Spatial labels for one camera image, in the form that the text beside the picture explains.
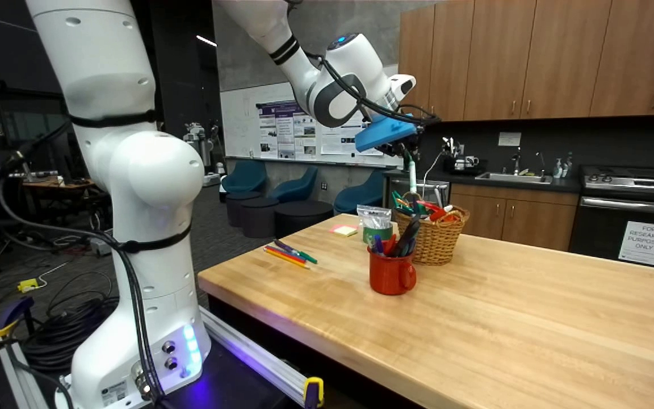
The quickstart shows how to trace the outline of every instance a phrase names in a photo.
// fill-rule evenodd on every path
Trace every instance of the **cable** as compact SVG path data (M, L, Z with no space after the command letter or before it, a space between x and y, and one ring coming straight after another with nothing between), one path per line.
M35 375L35 378L39 378L39 379L44 379L44 382L54 385L54 388L59 388L59 390L63 392L63 399L68 402L68 409L76 409L70 390L68 390L59 379L54 379L54 378L49 378L49 375L45 375L45 373L39 373L39 370L35 370L35 367L25 366L25 363L20 363L20 361L15 360L15 354L13 354L13 350L12 350L12 340L4 340L4 347L7 347L7 354L9 354L12 363L13 363L19 370L25 370L25 373L30 373L30 375Z
M37 148L42 148L48 138L52 138L54 135L59 135L63 130L57 127L54 132L45 135L44 138L39 138L37 144L31 144L31 148L23 155L23 153L15 153L13 158L9 158L9 163L4 163L0 168L0 205L3 210L9 213L9 218L23 222L23 225L30 225L30 227L37 227L37 229L49 229L49 232L62 232L62 235L77 235L77 237L90 237L90 238L99 238L104 240L122 261L126 266L126 275L128 275L128 282L130 282L130 296L132 296L132 307L134 307L134 320L137 320L137 342L138 342L138 360L144 363L144 375L146 375L146 385L151 388L155 388L155 399L158 399L158 395L164 395L164 388L162 388L162 379L157 378L157 366L152 361L152 353L151 353L151 340L147 340L147 330L146 330L146 312L144 312L144 294L141 294L141 283L138 283L138 278L134 272L134 266L132 266L132 258L128 256L128 252L120 248L120 242L106 235L99 235L99 232L88 232L88 229L76 229L76 227L59 227L59 225L44 225L44 222L35 222L35 220L25 220L20 218L9 205L7 205L7 197L4 197L4 175L9 175L9 170L13 170L15 165L20 165Z
M432 114L432 112L426 112L425 107L420 107L420 105L399 105L403 110L419 110L419 112L422 112L426 118L432 118L432 120L436 120L439 123L439 115L436 114Z
M327 57L322 55L311 55L307 53L307 57L311 60L317 60L320 65L327 68L329 78L345 90L350 93L357 102L365 105L369 110L386 115L386 118L396 118L396 120L403 120L403 123L414 123L414 124L432 124L432 123L439 123L439 118L432 114L432 118L415 118L415 115L403 115L398 112L390 112L373 100L369 100L365 95L362 95L358 90L354 90L344 78L340 72L334 70L334 65L327 61Z
M420 196L422 196L422 197L425 197L425 189L426 189L426 175L436 168L436 163L439 163L441 157L442 157L442 148L439 149L433 163L422 172L422 187L420 187Z
M30 366L42 373L68 373L76 350L103 325L103 320L113 310L116 300L103 298L99 294L97 298L82 302L77 310L62 312L59 316L52 316L49 307L48 320L42 323L31 339L23 345Z
M134 272L134 266L128 256L128 252L119 245L119 240L113 240L106 235L99 232L88 232L88 229L76 229L76 227L62 227L62 225L44 225L44 222L35 222L35 220L25 220L19 213L13 213L13 210L7 205L4 197L4 180L0 180L0 205L3 210L19 222L37 227L37 229L52 229L52 232L62 232L62 235L80 235L80 237L90 237L90 238L99 238L104 240L122 261L128 280L130 280L130 296L132 296L132 307L134 307L134 317L137 317L137 339L138 339L138 360L144 361L144 375L147 379L147 385L155 388L157 395L164 395L162 388L162 379L157 378L157 367L151 354L151 340L147 340L147 330L146 330L146 312L144 312L144 294L141 294L141 283L138 278Z

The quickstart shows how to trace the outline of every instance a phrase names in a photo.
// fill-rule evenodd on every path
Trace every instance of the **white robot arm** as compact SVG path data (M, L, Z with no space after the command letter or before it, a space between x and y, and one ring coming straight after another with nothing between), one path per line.
M354 141L357 149L381 148L419 132L411 120L390 118L415 78L389 78L363 35L336 37L313 65L286 23L286 0L218 3L285 70L296 100L317 123L338 127L358 110L370 118L370 127Z
M363 37L340 37L315 68L288 29L285 0L221 4L281 65L317 123L340 124L357 110L375 124L389 123L357 136L358 149L415 135L415 124L389 118L415 80L386 78ZM155 124L155 75L128 0L28 0L28 6L90 180L111 196L113 240L130 254L113 258L120 302L77 347L68 397L85 409L144 406L197 379L211 347L197 316L189 240L202 158Z

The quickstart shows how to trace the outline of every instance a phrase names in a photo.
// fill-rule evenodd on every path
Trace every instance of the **marker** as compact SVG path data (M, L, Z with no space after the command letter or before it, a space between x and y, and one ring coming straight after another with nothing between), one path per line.
M280 245L285 252L291 252L291 254L296 254L296 256L299 256L299 258L305 258L308 264L317 264L317 258L313 258L311 254L307 254L303 249L296 249L296 248L286 245L285 240L275 240L275 245Z
M305 261L296 261L294 256L288 256L288 254L285 254L285 252L280 252L280 249L272 249L272 248L263 248L270 256L277 256L277 258L281 258L281 261L286 261L286 264L291 264L291 266L297 266L297 269L307 269L307 264Z

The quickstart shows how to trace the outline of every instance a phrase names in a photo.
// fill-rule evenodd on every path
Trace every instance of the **bottle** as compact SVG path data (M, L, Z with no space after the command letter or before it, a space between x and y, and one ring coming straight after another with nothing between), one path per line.
M563 165L562 165L562 157L557 157L554 180L562 180L562 175L563 175Z
M575 165L575 163L572 163L572 153L568 153L568 162L563 163L563 180L571 177L572 165Z

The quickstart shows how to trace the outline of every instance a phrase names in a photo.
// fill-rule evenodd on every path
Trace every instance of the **kitchen cabinet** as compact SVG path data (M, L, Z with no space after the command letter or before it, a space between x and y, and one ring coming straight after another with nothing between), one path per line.
M405 21L411 102L442 120L654 115L654 3L442 0Z
M539 0L518 115L591 114L610 0Z
M520 115L533 10L537 0L474 0L466 120Z
M436 4L429 110L442 120L463 120L472 0Z
M654 115L654 0L615 0L591 115Z
M451 185L449 202L470 211L466 235L571 248L576 193Z
M399 72L414 75L419 86L403 105L429 107L432 90L432 49L433 49L433 6L407 12L399 16Z

